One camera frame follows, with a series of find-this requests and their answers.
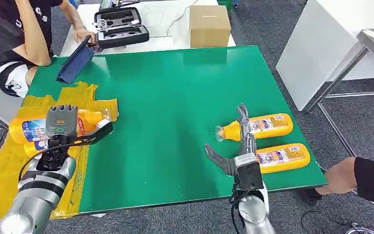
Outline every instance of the green table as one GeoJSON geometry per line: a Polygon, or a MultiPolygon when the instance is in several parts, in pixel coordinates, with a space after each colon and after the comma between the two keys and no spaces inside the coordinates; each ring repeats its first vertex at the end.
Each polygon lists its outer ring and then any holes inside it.
{"type": "MultiPolygon", "coordinates": [[[[28,94],[58,97],[68,86],[54,81],[64,61],[39,68],[28,94]]],[[[120,113],[113,133],[90,147],[80,213],[230,196],[233,178],[207,159],[203,144],[236,155],[239,143],[218,143],[214,127],[233,121],[241,102],[251,117],[293,119],[292,133],[257,140],[258,148],[308,147],[257,46],[97,56],[79,80],[99,85],[95,99],[118,98],[120,113]]],[[[306,167],[263,175],[268,190],[325,184],[309,152],[306,167]]]]}

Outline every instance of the robotic arm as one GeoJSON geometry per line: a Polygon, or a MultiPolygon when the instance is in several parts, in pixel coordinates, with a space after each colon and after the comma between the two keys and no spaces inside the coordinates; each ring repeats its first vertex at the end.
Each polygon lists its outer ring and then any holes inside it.
{"type": "Polygon", "coordinates": [[[75,172],[72,146],[95,144],[112,131],[112,123],[99,122],[98,130],[76,137],[77,107],[52,107],[46,118],[48,149],[31,157],[19,173],[18,193],[0,220],[0,234],[41,234],[75,172]]]}
{"type": "Polygon", "coordinates": [[[237,107],[240,117],[241,144],[235,158],[224,158],[205,144],[207,157],[224,173],[234,176],[231,217],[236,232],[239,233],[234,221],[234,209],[239,209],[240,219],[246,234],[276,234],[267,216],[269,215],[269,200],[266,186],[262,180],[260,165],[256,160],[256,142],[250,132],[249,117],[246,107],[237,107]]]}

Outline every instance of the black t-shirt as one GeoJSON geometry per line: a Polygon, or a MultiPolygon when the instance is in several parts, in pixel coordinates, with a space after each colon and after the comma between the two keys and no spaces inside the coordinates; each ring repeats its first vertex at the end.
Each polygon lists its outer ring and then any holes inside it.
{"type": "MultiPolygon", "coordinates": [[[[52,44],[51,7],[59,6],[62,0],[29,1],[46,40],[48,50],[52,44]]],[[[21,61],[33,65],[12,49],[25,43],[23,24],[14,0],[0,0],[0,67],[8,62],[21,61]]]]}

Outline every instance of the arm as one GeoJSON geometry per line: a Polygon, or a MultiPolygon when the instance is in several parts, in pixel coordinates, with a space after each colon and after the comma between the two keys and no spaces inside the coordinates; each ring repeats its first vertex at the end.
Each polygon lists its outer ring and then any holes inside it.
{"type": "Polygon", "coordinates": [[[14,48],[13,51],[38,66],[51,64],[44,35],[29,0],[15,0],[15,2],[23,23],[25,43],[14,48]]]}
{"type": "Polygon", "coordinates": [[[91,39],[92,39],[91,42],[95,42],[95,34],[87,30],[87,28],[85,27],[84,23],[81,20],[81,17],[79,17],[78,11],[75,9],[74,6],[72,6],[69,3],[68,0],[63,0],[59,8],[64,13],[68,22],[71,23],[75,29],[75,33],[74,33],[75,42],[85,39],[87,35],[91,35],[91,39]]]}

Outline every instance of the person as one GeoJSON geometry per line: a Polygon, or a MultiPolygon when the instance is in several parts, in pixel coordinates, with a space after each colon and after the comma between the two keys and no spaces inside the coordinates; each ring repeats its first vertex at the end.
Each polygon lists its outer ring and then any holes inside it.
{"type": "Polygon", "coordinates": [[[328,185],[298,190],[302,200],[316,205],[323,195],[344,194],[357,189],[357,194],[374,202],[374,161],[361,157],[348,157],[325,173],[328,185]]]}
{"type": "Polygon", "coordinates": [[[75,30],[75,41],[89,32],[68,0],[0,0],[0,89],[25,97],[38,66],[51,63],[51,7],[59,6],[75,30]]]}

